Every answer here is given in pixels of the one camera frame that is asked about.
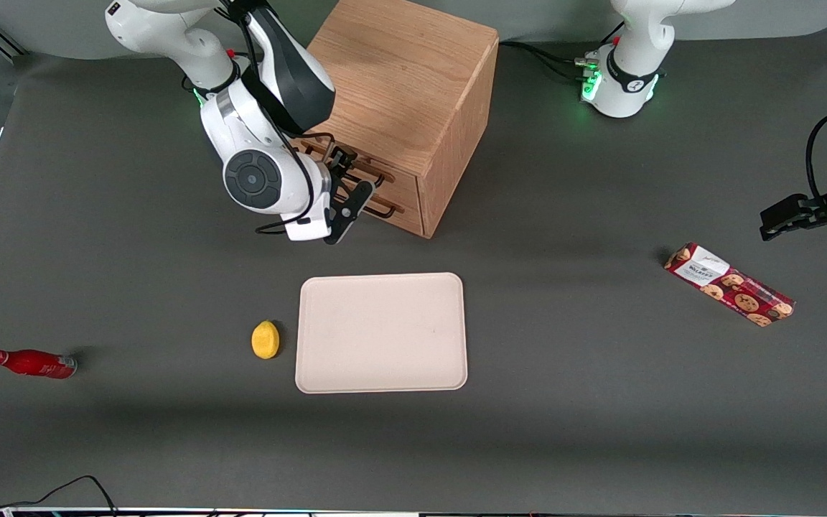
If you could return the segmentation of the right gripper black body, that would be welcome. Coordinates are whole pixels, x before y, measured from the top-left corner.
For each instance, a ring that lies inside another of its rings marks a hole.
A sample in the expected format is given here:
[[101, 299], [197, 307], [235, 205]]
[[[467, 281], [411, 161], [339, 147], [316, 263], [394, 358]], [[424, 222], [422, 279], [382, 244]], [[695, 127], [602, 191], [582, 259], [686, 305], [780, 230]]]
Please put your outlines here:
[[332, 209], [344, 209], [345, 201], [342, 199], [335, 200], [335, 196], [338, 196], [342, 187], [342, 180], [348, 173], [348, 166], [340, 160], [326, 162], [318, 159], [317, 167], [322, 181], [317, 194], [317, 207], [327, 206]]

